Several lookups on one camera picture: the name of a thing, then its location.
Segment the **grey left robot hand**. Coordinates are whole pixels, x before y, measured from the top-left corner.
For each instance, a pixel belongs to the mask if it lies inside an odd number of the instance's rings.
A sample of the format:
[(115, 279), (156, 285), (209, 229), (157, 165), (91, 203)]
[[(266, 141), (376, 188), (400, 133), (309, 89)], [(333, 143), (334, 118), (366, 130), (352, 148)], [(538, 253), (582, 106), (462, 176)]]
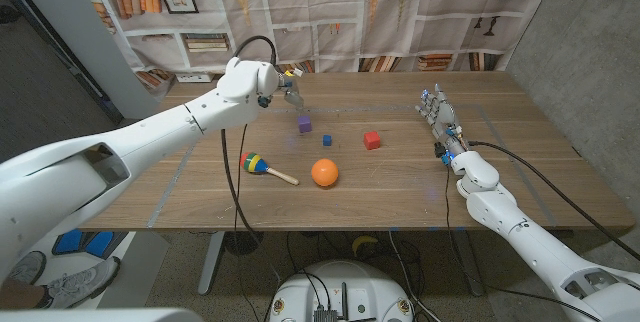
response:
[(295, 76), (281, 75), (279, 89), (284, 93), (284, 99), (296, 109), (304, 108), (304, 99), (300, 95), (297, 78)]

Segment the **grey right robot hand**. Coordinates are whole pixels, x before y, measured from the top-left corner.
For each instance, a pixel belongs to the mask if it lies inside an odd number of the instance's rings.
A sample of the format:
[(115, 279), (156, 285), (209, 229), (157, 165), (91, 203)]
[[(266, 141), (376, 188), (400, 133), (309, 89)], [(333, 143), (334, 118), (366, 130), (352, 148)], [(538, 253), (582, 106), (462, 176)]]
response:
[(454, 155), (469, 150), (458, 116), (438, 84), (433, 91), (422, 92), (416, 110), (429, 124), (436, 141), (446, 150)]

